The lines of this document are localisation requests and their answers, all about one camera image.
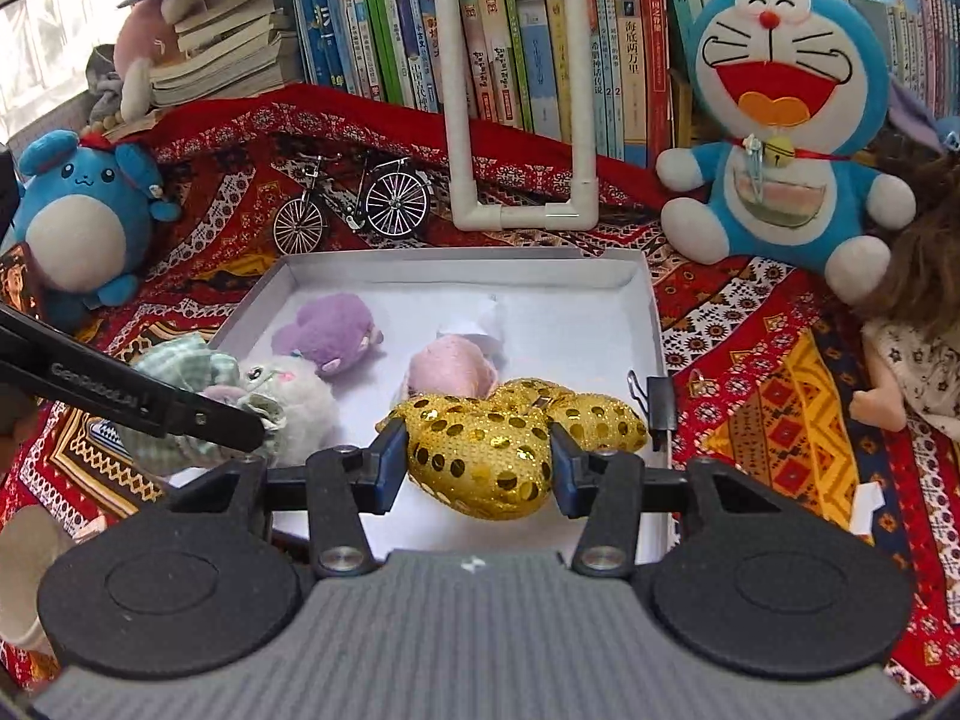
black round pad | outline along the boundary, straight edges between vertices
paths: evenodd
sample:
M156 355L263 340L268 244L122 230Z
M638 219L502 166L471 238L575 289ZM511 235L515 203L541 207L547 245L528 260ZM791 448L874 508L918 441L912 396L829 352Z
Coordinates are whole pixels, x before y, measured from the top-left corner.
M909 618L888 557L814 517L722 517L656 567L653 604L693 651L776 679L836 677L882 661Z
M37 594L61 663L169 680L262 647L301 603L296 572L219 514L148 509L70 550Z

model bicycle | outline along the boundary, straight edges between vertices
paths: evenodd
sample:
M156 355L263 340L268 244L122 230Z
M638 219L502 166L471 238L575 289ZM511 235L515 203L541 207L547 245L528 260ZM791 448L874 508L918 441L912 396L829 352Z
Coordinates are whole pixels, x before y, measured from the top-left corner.
M307 254L320 248L329 229L325 207L342 217L354 232L368 226L391 240L416 234L426 222L433 186L426 173L413 167L409 157L370 168L373 158L366 156L354 194L346 184L356 175L354 170L333 175L320 169L341 161L342 154L300 156L308 162L304 171L308 184L300 197L287 200L277 211L274 244L280 254Z

red bow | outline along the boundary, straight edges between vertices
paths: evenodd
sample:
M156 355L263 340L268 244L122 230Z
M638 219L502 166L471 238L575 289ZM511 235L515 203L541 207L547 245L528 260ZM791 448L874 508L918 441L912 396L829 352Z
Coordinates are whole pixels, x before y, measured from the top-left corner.
M113 143L107 140L102 133L88 132L80 137L80 145L87 148L95 148L96 151L113 151Z

blue plush toy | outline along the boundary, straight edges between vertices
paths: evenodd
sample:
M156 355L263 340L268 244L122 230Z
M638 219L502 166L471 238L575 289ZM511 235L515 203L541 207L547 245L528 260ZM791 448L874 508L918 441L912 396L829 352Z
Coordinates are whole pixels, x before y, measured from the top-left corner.
M861 300L890 260L863 234L864 213L896 230L916 211L904 182L850 160L887 114L870 26L843 0L711 0L691 38L691 82L730 139L659 156L673 191L712 182L706 205L664 206L667 240L704 264L750 254L810 269Z
M147 153L57 130L26 148L19 170L30 180L13 240L30 247L51 324L72 332L87 309L133 298L152 220L179 218L179 205L162 199L160 171Z

green plaid fabric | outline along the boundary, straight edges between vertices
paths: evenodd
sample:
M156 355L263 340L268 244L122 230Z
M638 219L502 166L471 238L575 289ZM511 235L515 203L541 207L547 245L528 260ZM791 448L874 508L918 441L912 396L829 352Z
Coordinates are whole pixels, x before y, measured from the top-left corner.
M191 333L174 338L173 341L159 343L136 360L133 367L152 379L191 392L200 392L213 385L240 386L240 367L237 360L229 354L211 350L200 333ZM265 421L282 420L282 409L279 415L267 415L263 413L262 407L256 411ZM114 427L133 464L154 476L171 476L191 467L213 469L242 456L232 449L193 437L167 436L157 439L122 425ZM270 442L264 445L261 451L264 457L270 459Z

